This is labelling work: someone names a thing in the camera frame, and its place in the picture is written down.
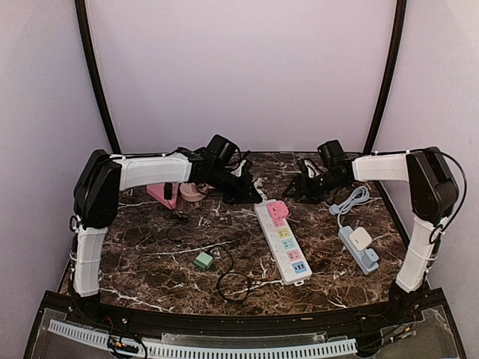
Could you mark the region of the pink plug adapter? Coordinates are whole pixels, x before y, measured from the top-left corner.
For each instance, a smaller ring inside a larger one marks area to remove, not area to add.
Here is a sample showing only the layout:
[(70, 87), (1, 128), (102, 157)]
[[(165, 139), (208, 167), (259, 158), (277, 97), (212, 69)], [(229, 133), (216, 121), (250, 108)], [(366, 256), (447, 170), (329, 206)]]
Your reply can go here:
[(275, 200), (267, 204), (266, 208), (273, 221), (288, 218), (290, 211), (283, 200)]

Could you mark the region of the grey-blue power strip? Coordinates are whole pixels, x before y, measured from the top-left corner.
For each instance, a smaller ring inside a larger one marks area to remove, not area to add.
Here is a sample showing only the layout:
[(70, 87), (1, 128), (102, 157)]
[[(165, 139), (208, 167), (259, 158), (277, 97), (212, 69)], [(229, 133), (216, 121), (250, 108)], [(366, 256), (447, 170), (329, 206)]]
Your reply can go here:
[(379, 256), (376, 251), (370, 247), (372, 237), (363, 227), (352, 228), (349, 225), (343, 225), (341, 218), (354, 206), (365, 204), (369, 200), (370, 193), (368, 189), (365, 186), (359, 186), (353, 190), (345, 201), (329, 206), (329, 213), (336, 217), (339, 239), (356, 261), (364, 275), (372, 274), (379, 268)]

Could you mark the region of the white multicolour power strip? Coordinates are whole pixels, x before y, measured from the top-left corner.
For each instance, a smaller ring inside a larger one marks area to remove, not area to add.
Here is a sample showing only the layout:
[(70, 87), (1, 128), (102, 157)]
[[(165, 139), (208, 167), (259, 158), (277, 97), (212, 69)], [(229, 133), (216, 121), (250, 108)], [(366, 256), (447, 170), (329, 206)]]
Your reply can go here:
[(287, 218), (273, 221), (266, 208), (267, 204), (275, 201), (268, 200), (266, 195), (258, 189), (263, 201), (254, 205), (254, 212), (259, 221), (265, 240), (276, 262), (284, 285), (302, 286), (312, 276), (312, 270), (300, 248)]

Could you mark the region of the white cube charger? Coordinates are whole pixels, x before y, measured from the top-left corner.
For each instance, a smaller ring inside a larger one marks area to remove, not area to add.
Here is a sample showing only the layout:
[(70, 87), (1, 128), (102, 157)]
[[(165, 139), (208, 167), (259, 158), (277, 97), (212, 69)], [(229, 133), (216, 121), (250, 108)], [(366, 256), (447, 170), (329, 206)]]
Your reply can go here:
[(357, 251), (363, 251), (372, 242), (369, 232), (363, 227), (357, 227), (351, 232), (349, 239)]

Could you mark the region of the green plug adapter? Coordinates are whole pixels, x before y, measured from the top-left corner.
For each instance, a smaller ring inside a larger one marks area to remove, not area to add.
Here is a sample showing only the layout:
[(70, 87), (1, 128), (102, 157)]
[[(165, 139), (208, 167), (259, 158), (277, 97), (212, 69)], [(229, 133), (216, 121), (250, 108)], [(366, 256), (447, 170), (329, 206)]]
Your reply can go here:
[(194, 265), (204, 271), (208, 270), (210, 266), (213, 264), (213, 257), (206, 253), (201, 252), (199, 255), (196, 256), (194, 259)]

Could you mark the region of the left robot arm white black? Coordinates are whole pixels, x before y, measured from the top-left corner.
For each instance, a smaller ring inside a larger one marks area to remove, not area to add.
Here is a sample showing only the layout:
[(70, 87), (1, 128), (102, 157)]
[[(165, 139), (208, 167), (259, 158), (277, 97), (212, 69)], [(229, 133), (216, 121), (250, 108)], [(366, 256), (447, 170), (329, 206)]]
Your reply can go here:
[(226, 204), (262, 201), (246, 165), (235, 175), (227, 160), (219, 159), (205, 147), (195, 151), (179, 147), (157, 155), (92, 152), (73, 191), (74, 213), (69, 223), (76, 239), (73, 290), (82, 298), (76, 305), (76, 313), (88, 325), (98, 326), (106, 319), (105, 308), (89, 297), (100, 290), (103, 241), (116, 219), (119, 194), (145, 185), (190, 182), (219, 190)]

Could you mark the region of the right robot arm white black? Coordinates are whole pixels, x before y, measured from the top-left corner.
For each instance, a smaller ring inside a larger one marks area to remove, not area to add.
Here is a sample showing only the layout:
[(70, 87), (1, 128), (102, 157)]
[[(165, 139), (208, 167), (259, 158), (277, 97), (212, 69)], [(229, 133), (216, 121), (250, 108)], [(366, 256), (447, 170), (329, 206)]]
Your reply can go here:
[(353, 182), (395, 181), (409, 184), (414, 225), (406, 257), (395, 284), (413, 292), (423, 283), (433, 250), (455, 219), (467, 188), (458, 187), (448, 166), (452, 158), (437, 147), (371, 154), (348, 153), (337, 140), (318, 147), (323, 165), (298, 161), (299, 172), (283, 197), (303, 203), (320, 203), (330, 192)]

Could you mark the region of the pink round power socket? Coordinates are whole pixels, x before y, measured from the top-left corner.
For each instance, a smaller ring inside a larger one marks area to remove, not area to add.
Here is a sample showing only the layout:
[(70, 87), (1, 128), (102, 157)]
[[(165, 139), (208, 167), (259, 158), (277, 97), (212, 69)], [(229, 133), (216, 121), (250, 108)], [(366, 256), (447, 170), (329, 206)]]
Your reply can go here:
[(198, 191), (194, 183), (182, 183), (179, 187), (179, 192), (180, 196), (189, 203), (197, 203), (206, 197), (204, 193)]

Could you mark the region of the black plug adapter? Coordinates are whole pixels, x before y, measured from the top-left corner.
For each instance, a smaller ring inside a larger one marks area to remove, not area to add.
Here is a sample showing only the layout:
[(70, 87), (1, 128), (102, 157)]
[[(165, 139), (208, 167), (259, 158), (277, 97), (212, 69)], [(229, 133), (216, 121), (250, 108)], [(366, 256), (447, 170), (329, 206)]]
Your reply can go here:
[(163, 189), (163, 194), (164, 194), (164, 198), (167, 200), (167, 201), (170, 201), (173, 199), (173, 194), (174, 194), (174, 187), (173, 187), (173, 184), (171, 182), (167, 182), (164, 184), (164, 189)]

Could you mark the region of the pink triangular power socket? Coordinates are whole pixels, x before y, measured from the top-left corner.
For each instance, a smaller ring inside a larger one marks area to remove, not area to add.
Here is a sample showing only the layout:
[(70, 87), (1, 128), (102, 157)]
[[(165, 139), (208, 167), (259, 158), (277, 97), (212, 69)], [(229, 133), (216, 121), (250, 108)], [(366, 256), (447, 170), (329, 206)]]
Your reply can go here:
[(177, 197), (178, 197), (179, 184), (178, 183), (172, 183), (172, 184), (173, 184), (173, 187), (174, 187), (174, 194), (173, 194), (173, 199), (170, 200), (170, 201), (167, 201), (164, 198), (164, 194), (163, 194), (164, 183), (148, 185), (147, 186), (147, 193), (153, 199), (157, 200), (159, 203), (161, 203), (166, 208), (176, 209), (177, 208)]

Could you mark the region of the grey-blue charger block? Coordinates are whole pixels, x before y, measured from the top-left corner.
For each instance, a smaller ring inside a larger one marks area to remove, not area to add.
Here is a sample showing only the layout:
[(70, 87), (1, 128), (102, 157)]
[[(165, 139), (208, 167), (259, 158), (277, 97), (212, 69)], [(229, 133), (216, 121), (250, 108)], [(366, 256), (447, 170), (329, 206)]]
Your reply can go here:
[(379, 257), (374, 249), (367, 248), (364, 250), (363, 263), (369, 272), (375, 271), (379, 267), (378, 260)]

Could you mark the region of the black front table rail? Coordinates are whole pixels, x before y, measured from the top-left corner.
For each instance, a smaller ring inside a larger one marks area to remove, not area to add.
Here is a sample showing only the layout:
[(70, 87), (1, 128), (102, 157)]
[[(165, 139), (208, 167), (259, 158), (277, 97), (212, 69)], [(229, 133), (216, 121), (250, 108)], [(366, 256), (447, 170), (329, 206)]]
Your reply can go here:
[(72, 322), (93, 325), (116, 334), (161, 337), (166, 333), (252, 337), (260, 334), (286, 335), (325, 331), (327, 334), (376, 333), (389, 325), (422, 319), (422, 310), (436, 305), (448, 307), (441, 289), (425, 292), (416, 314), (392, 313), (386, 303), (326, 312), (275, 316), (205, 316), (161, 313), (104, 304), (98, 300), (74, 300), (68, 295), (46, 291), (40, 309), (57, 310)]

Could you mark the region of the black right frame post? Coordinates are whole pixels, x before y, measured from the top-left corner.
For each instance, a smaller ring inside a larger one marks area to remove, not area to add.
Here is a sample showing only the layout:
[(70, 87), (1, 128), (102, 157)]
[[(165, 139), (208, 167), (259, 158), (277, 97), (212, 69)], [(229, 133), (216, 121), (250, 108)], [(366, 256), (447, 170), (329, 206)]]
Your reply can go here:
[(385, 62), (385, 69), (382, 76), (381, 86), (373, 112), (370, 128), (367, 133), (366, 142), (362, 153), (371, 153), (376, 143), (379, 129), (382, 123), (385, 107), (390, 94), (394, 71), (397, 63), (397, 56), (400, 50), (400, 42), (403, 34), (403, 26), (406, 16), (407, 0), (397, 0), (394, 12), (394, 21), (391, 30), (391, 39), (388, 47), (388, 54)]

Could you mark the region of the black frame post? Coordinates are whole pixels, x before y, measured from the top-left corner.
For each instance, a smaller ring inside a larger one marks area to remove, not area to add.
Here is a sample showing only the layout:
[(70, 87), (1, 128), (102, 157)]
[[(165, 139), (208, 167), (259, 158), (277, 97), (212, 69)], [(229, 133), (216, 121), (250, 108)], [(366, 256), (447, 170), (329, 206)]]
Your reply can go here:
[(88, 68), (88, 74), (97, 103), (97, 108), (100, 113), (100, 119), (102, 121), (109, 146), (111, 147), (113, 153), (121, 153), (120, 143), (106, 101), (106, 95), (103, 90), (103, 83), (100, 78), (100, 71), (95, 56), (94, 42), (91, 36), (90, 23), (88, 19), (87, 2), (84, 0), (75, 0), (74, 4), (85, 62)]
[(366, 142), (362, 153), (371, 153), (376, 143), (379, 129), (382, 123), (385, 107), (390, 94), (394, 71), (397, 63), (397, 56), (400, 50), (400, 42), (403, 34), (403, 26), (406, 16), (407, 0), (397, 0), (394, 12), (394, 21), (391, 30), (391, 39), (388, 47), (388, 54), (385, 62), (385, 69), (382, 76), (381, 86), (373, 112), (370, 128), (367, 133)]

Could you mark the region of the black left frame post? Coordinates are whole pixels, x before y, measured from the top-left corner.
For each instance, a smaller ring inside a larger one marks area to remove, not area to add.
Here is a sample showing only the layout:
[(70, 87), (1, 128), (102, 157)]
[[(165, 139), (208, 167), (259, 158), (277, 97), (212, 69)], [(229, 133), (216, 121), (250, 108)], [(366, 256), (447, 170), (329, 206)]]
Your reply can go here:
[(97, 103), (97, 108), (100, 113), (100, 119), (102, 121), (109, 146), (111, 147), (113, 153), (121, 153), (120, 143), (106, 101), (106, 95), (103, 90), (103, 83), (100, 78), (100, 71), (95, 56), (94, 42), (91, 36), (90, 23), (88, 19), (87, 2), (84, 0), (75, 0), (74, 4), (85, 62), (88, 68), (88, 74)]

